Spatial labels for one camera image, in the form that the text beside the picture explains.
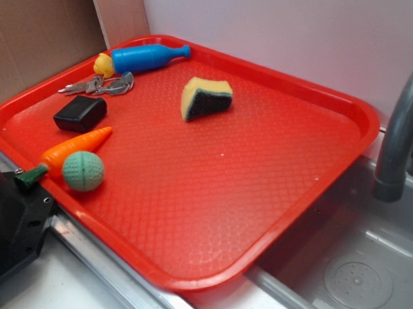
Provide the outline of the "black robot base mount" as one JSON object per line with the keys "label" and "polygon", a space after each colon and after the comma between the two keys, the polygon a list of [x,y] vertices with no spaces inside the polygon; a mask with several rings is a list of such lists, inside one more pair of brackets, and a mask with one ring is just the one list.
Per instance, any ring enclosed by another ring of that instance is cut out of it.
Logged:
{"label": "black robot base mount", "polygon": [[0,171],[0,283],[40,255],[54,211],[42,186],[23,192],[14,172]]}

